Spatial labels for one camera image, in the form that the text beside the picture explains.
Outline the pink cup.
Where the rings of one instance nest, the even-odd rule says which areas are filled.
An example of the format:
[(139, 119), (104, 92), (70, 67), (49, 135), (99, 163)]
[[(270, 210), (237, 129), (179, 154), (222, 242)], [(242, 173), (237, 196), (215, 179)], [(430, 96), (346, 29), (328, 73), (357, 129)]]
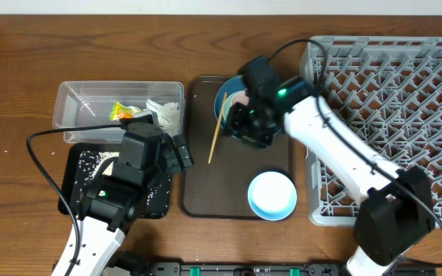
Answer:
[(231, 104), (242, 104), (247, 106), (249, 103), (249, 98), (246, 96), (246, 92), (244, 90), (238, 91), (234, 93)]

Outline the white napkin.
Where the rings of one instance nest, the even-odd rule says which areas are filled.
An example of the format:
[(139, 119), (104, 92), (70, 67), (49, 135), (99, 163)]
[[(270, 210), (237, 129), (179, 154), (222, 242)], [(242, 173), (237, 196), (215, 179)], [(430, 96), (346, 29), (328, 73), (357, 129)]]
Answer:
[(180, 132), (180, 108), (178, 103), (159, 104), (148, 99), (146, 108), (157, 114), (160, 127), (171, 136), (177, 135)]

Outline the white rice pile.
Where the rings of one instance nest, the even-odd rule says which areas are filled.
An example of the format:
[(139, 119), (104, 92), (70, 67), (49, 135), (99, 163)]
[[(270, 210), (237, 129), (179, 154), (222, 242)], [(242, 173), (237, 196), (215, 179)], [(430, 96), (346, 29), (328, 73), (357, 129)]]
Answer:
[[(91, 184), (92, 179), (97, 174), (100, 166), (107, 159), (118, 157), (119, 152), (98, 152), (98, 151), (84, 151), (80, 154), (78, 158), (78, 167), (76, 171), (76, 175), (74, 177), (74, 187), (78, 187), (78, 191), (81, 192), (82, 187)], [(104, 175), (110, 176), (112, 173), (113, 164), (110, 164), (105, 170)], [(162, 188), (162, 185), (159, 184), (153, 189), (150, 189), (150, 193), (147, 196), (147, 205), (151, 205), (150, 203), (154, 197), (159, 193), (159, 188)]]

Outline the yellow green snack wrapper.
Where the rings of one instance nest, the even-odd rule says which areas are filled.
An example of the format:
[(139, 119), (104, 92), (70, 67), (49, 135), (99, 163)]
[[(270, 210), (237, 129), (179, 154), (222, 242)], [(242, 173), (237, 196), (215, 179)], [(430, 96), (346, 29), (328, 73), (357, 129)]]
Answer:
[(115, 102), (109, 115), (109, 121), (131, 119), (135, 114), (140, 113), (141, 111), (142, 110), (139, 107), (124, 106), (120, 102)]

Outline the light blue bowl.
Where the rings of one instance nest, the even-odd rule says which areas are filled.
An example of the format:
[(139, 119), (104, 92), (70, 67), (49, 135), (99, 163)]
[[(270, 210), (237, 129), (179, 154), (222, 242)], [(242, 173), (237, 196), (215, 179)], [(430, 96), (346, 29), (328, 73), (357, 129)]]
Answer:
[(297, 190), (292, 180), (276, 171), (262, 172), (249, 184), (247, 201), (261, 219), (280, 221), (288, 218), (297, 204)]

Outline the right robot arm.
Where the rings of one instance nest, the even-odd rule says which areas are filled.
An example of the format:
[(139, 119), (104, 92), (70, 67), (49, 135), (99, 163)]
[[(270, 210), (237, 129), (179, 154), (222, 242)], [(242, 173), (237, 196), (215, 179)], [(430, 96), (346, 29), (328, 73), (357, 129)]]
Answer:
[(296, 76), (284, 80), (267, 57), (244, 64), (238, 75), (248, 103), (230, 107), (228, 133), (257, 149), (285, 132), (311, 150), (338, 177), (358, 205), (356, 252), (350, 275), (384, 275), (400, 256), (435, 229), (427, 174), (402, 169), (352, 132), (319, 95)]

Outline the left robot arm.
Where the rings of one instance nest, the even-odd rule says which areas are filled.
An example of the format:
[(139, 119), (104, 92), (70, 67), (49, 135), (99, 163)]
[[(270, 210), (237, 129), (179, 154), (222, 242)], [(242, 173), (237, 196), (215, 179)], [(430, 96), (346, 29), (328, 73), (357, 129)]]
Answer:
[(120, 128), (117, 155), (67, 202), (74, 224), (54, 275), (102, 274), (132, 224), (145, 216), (147, 197), (168, 189), (172, 175), (193, 164), (183, 136), (162, 130), (154, 112), (121, 119)]

